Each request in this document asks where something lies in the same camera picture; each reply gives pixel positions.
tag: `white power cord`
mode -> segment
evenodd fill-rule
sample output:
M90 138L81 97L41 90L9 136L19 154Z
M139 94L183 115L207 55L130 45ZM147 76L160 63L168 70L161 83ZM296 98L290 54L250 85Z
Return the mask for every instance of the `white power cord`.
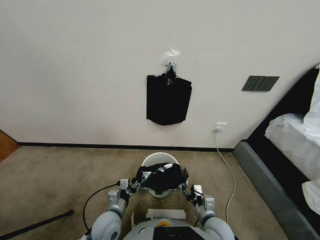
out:
M224 163L227 165L227 167L229 168L230 172L232 173L232 176L233 176L233 181L234 181L234 187L233 187L233 191L229 197L229 200L228 200L228 203L227 203L227 208L226 208L226 219L227 219L227 223L229 224L229 220L228 220L228 208L229 208L229 204L231 202L231 199L234 195L234 192L236 191L236 178L233 174L233 171L231 170L231 168L229 167L229 165L227 164L226 160L224 159L224 157L221 155L221 153L219 152L219 149L217 147L217 143L216 143L216 135L217 135L217 132L214 133L214 145L216 146L217 148L217 151L218 153L220 154L221 158L223 159Z

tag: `white trash bin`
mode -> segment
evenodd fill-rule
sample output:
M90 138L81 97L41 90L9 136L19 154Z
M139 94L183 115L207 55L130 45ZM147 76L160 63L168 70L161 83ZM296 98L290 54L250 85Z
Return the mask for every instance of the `white trash bin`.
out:
M158 153L153 153L153 154L149 155L148 157L146 157L146 159L143 161L141 166L149 167L149 166L157 164L157 163L176 163L176 164L179 164L178 161L170 154L158 152ZM149 192L151 193L152 196L155 196L155 197L165 197L170 193L170 191L165 191L161 195L156 195L155 191L149 190Z

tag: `black garbage bag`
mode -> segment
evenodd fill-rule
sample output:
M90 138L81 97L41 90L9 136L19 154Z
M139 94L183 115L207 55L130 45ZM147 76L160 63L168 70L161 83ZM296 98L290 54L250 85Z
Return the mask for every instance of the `black garbage bag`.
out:
M176 163L158 163L140 167L132 183L138 181L140 188L153 190L160 195L164 191L187 188L188 178L185 167Z
M147 119L171 125L186 120L191 82L177 77L172 66L166 73L147 76Z

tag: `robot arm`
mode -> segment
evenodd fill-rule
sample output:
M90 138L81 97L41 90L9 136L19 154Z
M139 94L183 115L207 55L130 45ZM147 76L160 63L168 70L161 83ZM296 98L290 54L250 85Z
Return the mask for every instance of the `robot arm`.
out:
M82 239L117 240L121 230L121 219L126 212L126 208L129 204L129 198L133 193L137 192L140 187L141 183L139 181L135 181L133 185L129 186L128 179L121 179L120 189L112 189L108 192L108 210L97 218L92 226L91 233L88 236L84 236ZM198 233L200 231L200 235L204 237L203 239L235 239L229 225L225 221L216 217L214 211L214 198L210 195L203 195L201 185L192 186L191 192L188 192L184 186L182 186L182 189L180 188L176 190L182 190L187 201L190 201L194 205L196 215L202 225L202 231L187 223L184 223L183 226L189 226Z
M201 185L192 186L191 193L183 190L183 194L195 206L196 215L204 232L214 236L216 239L235 239L230 226L222 219L216 217L214 198L210 195L203 195Z
M126 213L130 196L139 190L140 184L136 182L129 186L128 179L120 180L120 189L108 192L109 207L101 214L92 226L91 233L86 240L117 240L121 230L121 220Z

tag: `white tape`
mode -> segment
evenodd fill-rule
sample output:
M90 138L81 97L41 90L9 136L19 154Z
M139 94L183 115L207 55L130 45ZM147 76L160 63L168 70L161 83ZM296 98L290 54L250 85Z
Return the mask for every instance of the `white tape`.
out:
M173 63L173 67L177 67L177 60L178 60L178 55L180 54L179 51L169 48L168 51L164 52L164 57L162 58L162 66L168 66L169 63Z
M186 213L181 209L148 209L146 218L186 219Z

